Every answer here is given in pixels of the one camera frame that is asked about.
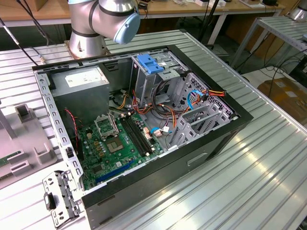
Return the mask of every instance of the metal shelf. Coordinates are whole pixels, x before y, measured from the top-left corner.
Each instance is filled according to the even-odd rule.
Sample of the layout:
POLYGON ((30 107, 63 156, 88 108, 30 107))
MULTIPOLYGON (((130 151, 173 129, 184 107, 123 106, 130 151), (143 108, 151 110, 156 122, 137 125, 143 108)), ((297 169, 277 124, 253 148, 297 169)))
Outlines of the metal shelf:
MULTIPOLYGON (((291 18, 288 18, 287 16, 256 18, 248 33, 246 34, 244 40, 242 41, 241 45, 239 46, 235 57, 231 63, 231 67, 234 67, 237 63, 244 48, 246 47, 248 41, 250 40, 258 26, 261 26, 267 32, 270 32, 278 38, 284 40, 286 43, 296 48, 297 50, 307 51, 307 42, 302 39, 303 35, 307 34, 307 22, 298 23, 293 21, 291 18)), ((260 44, 267 32, 263 32, 255 46, 258 46, 260 44)))

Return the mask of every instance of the blue pcie slot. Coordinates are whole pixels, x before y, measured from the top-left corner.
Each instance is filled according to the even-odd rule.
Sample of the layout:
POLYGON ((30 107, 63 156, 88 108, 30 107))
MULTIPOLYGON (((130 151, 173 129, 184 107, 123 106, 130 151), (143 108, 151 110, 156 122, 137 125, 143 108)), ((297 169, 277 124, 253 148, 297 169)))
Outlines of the blue pcie slot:
POLYGON ((122 173, 123 171, 127 170, 128 168, 130 168, 132 163, 133 163, 133 161, 130 161, 128 164, 126 164, 124 166, 121 166, 120 168, 115 169, 115 170, 107 173, 106 175, 103 175, 103 176, 100 176, 100 177, 96 178, 96 183, 105 181, 105 180, 109 179, 112 176, 115 176, 115 175, 117 175, 119 173, 122 173))

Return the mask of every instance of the metal workbench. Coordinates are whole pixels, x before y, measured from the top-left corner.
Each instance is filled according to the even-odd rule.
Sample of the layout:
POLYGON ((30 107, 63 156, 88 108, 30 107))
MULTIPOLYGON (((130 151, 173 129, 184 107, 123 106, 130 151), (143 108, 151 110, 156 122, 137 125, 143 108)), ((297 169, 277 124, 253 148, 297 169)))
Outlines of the metal workbench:
MULTIPOLYGON (((126 46, 106 43, 112 53, 176 44, 254 119, 220 155, 100 229, 296 229, 307 215, 307 131, 301 125, 187 33, 141 34, 126 46)), ((48 63, 71 59, 64 45, 38 51, 48 63)), ((30 66, 19 50, 0 52, 0 108, 8 114, 27 103, 59 154, 30 66)), ((0 190, 1 229, 52 230, 41 180, 64 168, 60 162, 0 190)), ((64 229, 89 226, 81 216, 64 229)))
POLYGON ((307 22, 298 23, 287 16, 256 18, 236 51, 235 57, 230 64, 231 67, 236 65, 250 38, 253 36, 254 32, 259 26, 262 27, 264 31, 255 43, 251 52, 253 52, 261 44, 268 33, 272 33, 288 44, 288 48, 284 51, 282 57, 286 57, 286 54, 289 52, 289 48, 291 47, 307 53, 307 42, 302 39, 303 35, 307 34, 307 22))

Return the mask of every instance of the table leg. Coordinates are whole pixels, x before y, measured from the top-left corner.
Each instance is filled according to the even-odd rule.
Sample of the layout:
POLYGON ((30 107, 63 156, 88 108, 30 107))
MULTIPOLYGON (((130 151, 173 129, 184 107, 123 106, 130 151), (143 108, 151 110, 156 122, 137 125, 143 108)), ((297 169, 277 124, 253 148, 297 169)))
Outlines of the table leg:
POLYGON ((216 40, 216 38, 217 38, 221 28, 222 28, 222 25, 224 24, 226 16, 227 16, 227 14, 222 14, 222 15, 219 16, 219 19, 217 20, 215 28, 214 28, 214 30, 213 30, 213 32, 211 34, 211 37, 210 37, 210 39, 208 41, 209 45, 213 45, 214 44, 214 42, 215 42, 215 40, 216 40))
POLYGON ((243 39, 241 45, 239 46, 238 50, 236 51, 236 54, 233 58, 233 61, 231 62, 230 66, 233 68, 235 66, 235 64, 237 63, 237 61, 239 60, 244 48, 246 47, 248 41, 250 40, 250 38, 253 36, 256 28, 258 26, 258 19, 256 18, 254 23, 251 25, 248 33, 246 34, 245 38, 243 39))
MULTIPOLYGON (((276 11, 274 14, 273 14, 273 17, 277 17, 280 15, 282 11, 281 10, 278 10, 276 11)), ((255 43, 255 45, 252 47, 250 53, 254 52, 255 49, 258 48, 258 46, 260 46, 260 43, 263 41, 263 39, 265 38, 265 36, 268 34, 268 31, 267 30, 263 30, 262 34, 259 36, 257 42, 255 43)))

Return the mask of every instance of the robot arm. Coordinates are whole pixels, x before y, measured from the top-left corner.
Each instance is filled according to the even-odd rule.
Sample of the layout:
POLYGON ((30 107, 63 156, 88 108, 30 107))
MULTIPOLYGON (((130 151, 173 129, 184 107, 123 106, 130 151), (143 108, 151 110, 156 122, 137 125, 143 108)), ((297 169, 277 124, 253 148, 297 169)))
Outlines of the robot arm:
POLYGON ((133 0, 69 0, 70 51, 78 58, 103 55, 103 37, 126 44, 136 35, 140 16, 133 0))
POLYGON ((289 14, 297 22, 307 21, 307 0, 301 0, 298 6, 289 14))

